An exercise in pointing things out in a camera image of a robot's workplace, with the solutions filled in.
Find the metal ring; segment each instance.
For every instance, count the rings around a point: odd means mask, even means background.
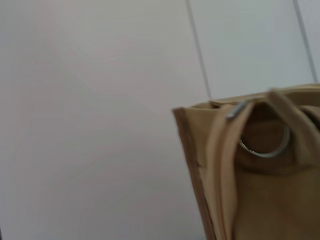
[[[242,142],[242,139],[240,139],[239,143],[243,149],[247,150],[249,153],[251,153],[255,156],[258,156],[263,159],[272,159],[272,158],[278,157],[287,149],[287,147],[289,146],[289,143],[290,143],[290,138],[291,138],[290,128],[288,126],[285,126],[283,129],[283,139],[282,139],[281,144],[274,151],[268,152],[268,153],[258,153],[258,152],[250,150]]]

